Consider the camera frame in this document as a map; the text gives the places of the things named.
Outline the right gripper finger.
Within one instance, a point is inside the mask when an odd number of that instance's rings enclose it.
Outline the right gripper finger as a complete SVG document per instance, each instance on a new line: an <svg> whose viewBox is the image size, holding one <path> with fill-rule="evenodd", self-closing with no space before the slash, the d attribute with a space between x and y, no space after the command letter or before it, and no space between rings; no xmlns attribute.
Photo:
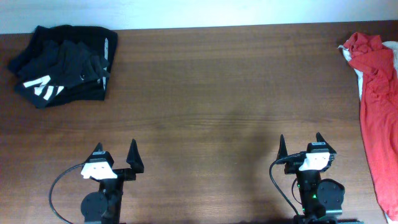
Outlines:
<svg viewBox="0 0 398 224"><path fill-rule="evenodd" d="M284 138L284 135L281 134L280 141L279 141L279 150L278 150L276 159L281 160L281 159L286 158L287 156L288 156L288 153L287 153L287 147L285 144L285 138Z"/></svg>
<svg viewBox="0 0 398 224"><path fill-rule="evenodd" d="M320 132L316 133L316 140L317 142L326 142Z"/></svg>

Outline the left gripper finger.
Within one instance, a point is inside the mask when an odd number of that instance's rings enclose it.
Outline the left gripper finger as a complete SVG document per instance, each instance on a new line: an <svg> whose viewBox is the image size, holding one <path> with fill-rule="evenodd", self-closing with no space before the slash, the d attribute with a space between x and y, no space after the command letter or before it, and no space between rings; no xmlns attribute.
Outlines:
<svg viewBox="0 0 398 224"><path fill-rule="evenodd" d="M103 151L103 145L99 142L99 143L96 145L96 147L95 147L95 149L94 149L93 152L102 152L102 151Z"/></svg>
<svg viewBox="0 0 398 224"><path fill-rule="evenodd" d="M139 155L138 148L137 148L137 142L135 139L132 139L132 141L131 141L131 145L129 148L129 152L127 154L126 162L130 165L131 169L136 174L141 174L144 172L144 164Z"/></svg>

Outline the red t-shirt white lettering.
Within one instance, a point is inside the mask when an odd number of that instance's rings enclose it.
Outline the red t-shirt white lettering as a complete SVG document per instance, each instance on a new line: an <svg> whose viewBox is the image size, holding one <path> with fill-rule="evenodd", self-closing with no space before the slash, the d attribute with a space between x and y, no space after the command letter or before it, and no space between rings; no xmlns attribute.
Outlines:
<svg viewBox="0 0 398 224"><path fill-rule="evenodd" d="M359 121L377 202L388 223L397 223L397 70L383 42L355 32L343 46L348 64L363 72Z"/></svg>

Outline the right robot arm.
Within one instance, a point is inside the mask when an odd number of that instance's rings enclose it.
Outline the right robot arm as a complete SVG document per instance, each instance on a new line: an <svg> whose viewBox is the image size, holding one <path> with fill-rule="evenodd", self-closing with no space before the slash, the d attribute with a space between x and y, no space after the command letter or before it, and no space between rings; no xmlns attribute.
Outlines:
<svg viewBox="0 0 398 224"><path fill-rule="evenodd" d="M293 224L359 224L359 220L340 220L345 187L333 179L322 179L321 173L327 171L335 160L336 151L316 133L316 141L310 142L305 151L288 154L285 139L280 137L276 160L270 165L269 176L281 196L295 212ZM302 213L277 185L272 175L275 165L284 165L284 174L294 174L293 186L300 194Z"/></svg>

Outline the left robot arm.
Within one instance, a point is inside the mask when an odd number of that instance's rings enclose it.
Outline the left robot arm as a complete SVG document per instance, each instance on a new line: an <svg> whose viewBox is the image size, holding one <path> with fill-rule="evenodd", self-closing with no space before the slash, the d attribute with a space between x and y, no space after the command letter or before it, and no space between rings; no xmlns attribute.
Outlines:
<svg viewBox="0 0 398 224"><path fill-rule="evenodd" d="M135 181L144 172L137 142L131 141L126 162L128 168L113 169L114 160L103 145L98 143L88 156L81 170L84 179L99 183L96 192L88 194L81 202L81 214L85 223L118 224L120 222L123 187L125 182Z"/></svg>

